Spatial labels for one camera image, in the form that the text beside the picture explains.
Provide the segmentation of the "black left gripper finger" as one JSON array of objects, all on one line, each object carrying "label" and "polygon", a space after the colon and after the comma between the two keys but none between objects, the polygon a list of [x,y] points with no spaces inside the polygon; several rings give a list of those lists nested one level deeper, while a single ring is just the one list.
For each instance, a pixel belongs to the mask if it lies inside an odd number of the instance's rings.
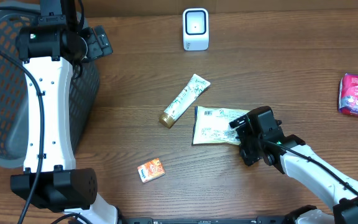
[{"label": "black left gripper finger", "polygon": [[87,53],[83,61],[94,61],[104,55],[93,28],[84,28],[80,32],[80,36],[85,40],[87,45]]},{"label": "black left gripper finger", "polygon": [[113,53],[113,49],[111,47],[110,41],[107,37],[107,34],[103,28],[103,26],[96,26],[94,28],[96,37],[98,39],[99,45],[101,47],[101,51],[104,56],[110,55]]}]

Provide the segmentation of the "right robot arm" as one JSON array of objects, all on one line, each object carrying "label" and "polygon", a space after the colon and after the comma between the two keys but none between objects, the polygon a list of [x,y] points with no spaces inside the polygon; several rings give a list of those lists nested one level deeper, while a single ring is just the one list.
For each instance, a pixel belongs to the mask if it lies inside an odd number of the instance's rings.
[{"label": "right robot arm", "polygon": [[283,223],[358,223],[358,181],[320,158],[307,143],[292,134],[284,135],[282,122],[269,106],[249,111],[229,123],[240,141],[239,154],[251,166],[263,159],[303,184],[332,214],[305,205],[283,217]]}]

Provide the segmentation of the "white bamboo print tube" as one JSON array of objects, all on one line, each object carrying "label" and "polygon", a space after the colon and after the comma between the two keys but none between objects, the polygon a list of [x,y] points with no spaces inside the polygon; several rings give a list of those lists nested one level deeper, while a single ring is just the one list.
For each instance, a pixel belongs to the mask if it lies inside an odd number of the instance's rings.
[{"label": "white bamboo print tube", "polygon": [[171,128],[179,117],[190,107],[190,105],[211,85],[211,83],[197,74],[178,96],[167,106],[159,117],[159,122],[166,128]]}]

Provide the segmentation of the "yellow snack bag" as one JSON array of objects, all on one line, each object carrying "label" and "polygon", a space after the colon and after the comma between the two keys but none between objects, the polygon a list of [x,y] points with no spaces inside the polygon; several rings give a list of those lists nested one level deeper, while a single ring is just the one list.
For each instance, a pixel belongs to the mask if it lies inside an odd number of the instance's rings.
[{"label": "yellow snack bag", "polygon": [[239,145],[241,142],[237,139],[237,132],[229,123],[248,112],[248,110],[196,106],[192,144]]}]

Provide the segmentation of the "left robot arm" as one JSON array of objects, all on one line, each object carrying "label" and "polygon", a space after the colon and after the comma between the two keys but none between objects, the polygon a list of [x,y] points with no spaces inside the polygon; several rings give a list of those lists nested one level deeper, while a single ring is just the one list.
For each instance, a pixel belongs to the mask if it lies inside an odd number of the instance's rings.
[{"label": "left robot arm", "polygon": [[26,75],[29,135],[24,171],[11,190],[26,205],[81,223],[120,223],[116,207],[98,193],[93,169],[77,169],[71,146],[69,94],[75,66],[112,52],[101,31],[84,27],[74,1],[41,1],[34,26],[16,40]]}]

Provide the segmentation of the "small orange box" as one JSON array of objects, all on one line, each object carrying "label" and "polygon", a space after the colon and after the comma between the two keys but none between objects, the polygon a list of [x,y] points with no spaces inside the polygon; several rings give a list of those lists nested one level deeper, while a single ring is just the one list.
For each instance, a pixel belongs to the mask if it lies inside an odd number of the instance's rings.
[{"label": "small orange box", "polygon": [[165,175],[165,169],[159,158],[152,159],[151,161],[142,164],[137,168],[140,179],[143,183],[157,179]]}]

